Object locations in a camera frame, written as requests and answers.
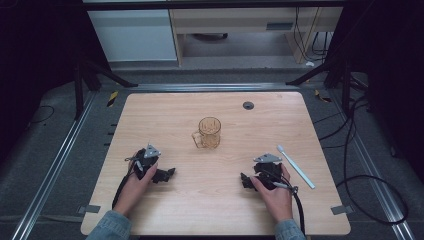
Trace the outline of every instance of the person's right hand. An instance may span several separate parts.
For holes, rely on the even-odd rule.
[[[283,171],[283,176],[290,182],[290,174],[283,164],[281,164],[281,170]],[[260,193],[268,212],[277,223],[293,219],[292,194],[290,190],[279,187],[268,190],[256,177],[250,177],[250,180]]]

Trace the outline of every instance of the black cord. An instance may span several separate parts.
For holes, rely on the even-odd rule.
[[[297,196],[297,193],[293,193],[293,197],[296,201],[297,208],[299,210],[300,230],[302,231],[303,235],[305,235],[305,216],[303,214],[302,203],[300,202],[300,199],[299,199],[299,196]]]
[[[335,114],[330,115],[330,116],[328,116],[328,117],[321,118],[320,120],[317,120],[317,121],[313,122],[312,124],[322,122],[322,121],[324,121],[324,120],[327,120],[327,119],[329,119],[329,118],[332,118],[332,117],[334,117],[334,116],[337,116],[337,115],[339,115],[340,113],[341,113],[341,112],[338,112],[338,113],[335,113]]]
[[[355,135],[356,135],[356,124],[354,123],[354,125],[355,125],[355,132],[352,134],[352,137],[350,137],[350,139],[349,139],[349,141],[348,141],[347,144],[350,144],[352,142],[352,140],[355,138]],[[337,146],[327,146],[327,147],[322,147],[322,149],[339,148],[339,147],[344,147],[344,146],[345,146],[345,144],[337,145]]]
[[[135,164],[135,160],[133,160],[134,157],[132,158],[126,158],[125,161],[131,161],[131,166],[128,168],[128,172],[127,174],[122,178],[121,183],[119,184],[118,189],[116,190],[115,193],[115,197],[113,198],[112,201],[112,209],[115,207],[116,203],[118,202],[119,199],[119,195],[121,194],[122,189],[124,188],[125,184],[128,181],[128,178],[131,176],[131,174],[133,174],[134,172],[132,172],[133,168],[134,168],[134,164]]]
[[[346,136],[346,140],[345,140],[345,147],[344,147],[344,153],[343,153],[343,181],[341,181],[340,183],[338,183],[336,186],[337,187],[339,187],[341,184],[343,184],[344,183],[344,186],[345,186],[345,188],[346,188],[346,192],[347,192],[347,194],[348,194],[348,196],[349,196],[349,199],[352,201],[352,203],[360,210],[360,211],[362,211],[366,216],[368,216],[369,218],[371,218],[371,219],[373,219],[373,220],[375,220],[375,221],[377,221],[377,222],[379,222],[379,223],[381,223],[381,224],[385,224],[385,225],[395,225],[395,224],[399,224],[399,223],[402,223],[402,222],[404,222],[407,218],[408,218],[408,215],[409,215],[409,209],[408,209],[408,206],[407,206],[407,204],[406,204],[406,202],[405,202],[405,200],[402,198],[402,195],[396,190],[396,188],[394,187],[394,186],[392,186],[391,184],[389,184],[387,181],[385,181],[385,180],[383,180],[383,179],[381,179],[381,178],[378,178],[378,177],[375,177],[375,176],[371,176],[371,175],[365,175],[365,174],[362,174],[362,175],[356,175],[356,176],[353,176],[353,177],[347,177],[347,145],[348,145],[348,141],[349,141],[349,135],[350,135],[350,132],[352,131],[352,128],[353,128],[353,125],[354,125],[354,113],[355,113],[355,110],[356,110],[356,104],[357,103],[359,103],[360,101],[362,101],[362,100],[364,100],[365,99],[365,97],[363,96],[363,97],[361,97],[361,98],[359,98],[357,101],[355,101],[354,102],[354,104],[353,104],[353,106],[352,106],[352,108],[351,108],[351,110],[350,110],[350,118],[352,119],[352,121],[351,121],[351,123],[350,123],[350,127],[349,127],[349,130],[348,130],[348,134],[347,134],[347,136]],[[392,192],[394,192],[396,195],[397,195],[397,197],[398,197],[398,199],[400,199],[401,200],[401,202],[402,202],[402,205],[403,205],[403,209],[404,209],[404,213],[403,213],[403,217],[402,217],[402,219],[400,219],[400,220],[397,220],[397,221],[385,221],[385,220],[382,220],[382,219],[380,219],[380,218],[378,218],[378,217],[375,217],[375,216],[373,216],[372,214],[370,214],[370,213],[368,213],[367,211],[365,211],[353,198],[352,198],[352,194],[351,194],[351,192],[350,192],[350,190],[349,190],[349,186],[348,186],[348,182],[349,181],[351,181],[351,180],[355,180],[355,179],[360,179],[360,178],[371,178],[371,179],[374,179],[374,180],[377,180],[377,181],[381,181],[381,182],[383,182],[383,183],[385,183],[389,188],[390,188],[390,190],[392,190]]]
[[[44,121],[46,121],[47,119],[49,119],[49,118],[51,118],[51,117],[53,116],[53,114],[54,114],[54,107],[52,107],[52,106],[48,106],[48,105],[43,105],[43,106],[40,106],[38,109],[40,109],[40,108],[50,108],[52,111],[51,111],[50,115],[49,115],[49,116],[47,116],[46,118],[41,119],[41,120],[37,120],[37,121],[31,121],[31,122],[30,122],[31,124],[32,124],[32,123],[40,123],[40,122],[44,122]]]
[[[327,37],[328,37],[328,32],[325,32],[325,42],[324,42],[324,48],[323,49],[321,49],[321,50],[317,50],[317,49],[315,49],[314,48],[314,46],[315,46],[315,43],[317,42],[317,39],[318,39],[318,35],[319,35],[319,32],[317,32],[317,33],[315,33],[315,37],[314,37],[314,40],[312,41],[312,52],[315,54],[315,55],[318,55],[318,56],[325,56],[325,55],[327,55],[327,52],[328,52],[328,50],[327,50]]]
[[[306,60],[311,61],[311,62],[321,60],[321,59],[311,58],[311,57],[308,56],[307,51],[306,51],[305,44],[304,44],[303,39],[302,39],[302,35],[300,33],[300,28],[299,28],[298,20],[299,20],[299,7],[296,7],[296,17],[295,17],[295,22],[294,22],[294,27],[293,27],[293,38],[294,38],[294,41],[295,41],[297,47],[300,49],[300,52],[302,53],[302,56]],[[299,42],[296,39],[296,29],[297,29],[297,32],[299,33],[300,41],[301,41],[302,45],[300,45]]]
[[[356,109],[358,109],[358,108],[361,108],[361,107],[363,107],[363,106],[367,106],[368,104],[363,104],[363,105],[360,105],[360,106],[358,106],[358,107],[356,107],[356,106],[352,106],[352,109],[353,110],[356,110]],[[330,133],[330,134],[328,134],[328,135],[326,135],[326,136],[324,136],[324,137],[321,137],[321,138],[319,138],[319,140],[321,141],[321,140],[324,140],[324,139],[327,139],[327,138],[329,138],[329,137],[332,137],[332,136],[334,136],[334,135],[336,135],[338,132],[340,132],[342,129],[343,129],[343,127],[349,122],[349,120],[351,119],[351,117],[347,117],[346,118],[346,120],[344,121],[344,123],[336,130],[336,131],[334,131],[334,132],[332,132],[332,133]]]

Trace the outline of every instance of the glass cup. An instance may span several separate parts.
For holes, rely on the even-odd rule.
[[[203,118],[199,122],[199,130],[191,136],[198,148],[216,148],[219,145],[221,122],[214,117]]]

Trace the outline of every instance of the table top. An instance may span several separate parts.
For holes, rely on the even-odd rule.
[[[254,108],[246,110],[250,101]],[[199,149],[191,137],[199,121],[221,121],[216,149]],[[129,95],[81,226],[88,234],[111,209],[136,151],[150,142],[161,151],[159,169],[176,168],[169,182],[151,183],[131,214],[134,235],[273,235],[275,223],[259,194],[245,189],[240,173],[254,175],[253,159],[283,158],[305,215],[307,235],[345,235],[350,225],[303,97],[297,92],[143,93]],[[312,180],[311,189],[278,152],[286,153]],[[299,223],[293,201],[294,218]]]

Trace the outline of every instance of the sleeve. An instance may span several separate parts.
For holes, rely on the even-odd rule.
[[[300,231],[293,219],[284,220],[275,226],[276,240],[306,240],[305,235]]]
[[[128,240],[131,222],[118,212],[107,211],[86,240]]]

